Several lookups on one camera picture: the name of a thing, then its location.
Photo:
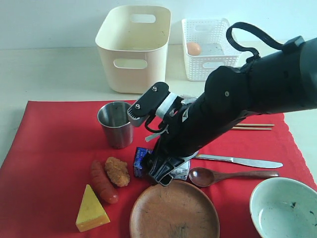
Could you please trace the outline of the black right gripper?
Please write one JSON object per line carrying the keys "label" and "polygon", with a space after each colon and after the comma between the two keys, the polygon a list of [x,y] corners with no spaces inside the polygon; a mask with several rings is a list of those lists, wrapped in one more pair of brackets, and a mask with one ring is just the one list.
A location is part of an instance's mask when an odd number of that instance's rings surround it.
{"label": "black right gripper", "polygon": [[169,185],[174,179],[172,172],[188,162],[189,156],[237,123],[238,109],[234,104],[219,103],[201,95],[172,118],[154,151],[146,154],[146,178],[153,184]]}

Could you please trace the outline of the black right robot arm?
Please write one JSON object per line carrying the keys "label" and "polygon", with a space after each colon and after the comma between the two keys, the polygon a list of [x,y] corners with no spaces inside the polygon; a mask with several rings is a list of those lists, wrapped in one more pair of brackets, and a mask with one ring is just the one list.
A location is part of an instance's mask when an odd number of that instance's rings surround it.
{"label": "black right robot arm", "polygon": [[317,107],[317,41],[301,37],[241,68],[220,66],[203,94],[168,123],[144,167],[152,183],[168,185],[171,172],[201,148],[252,115]]}

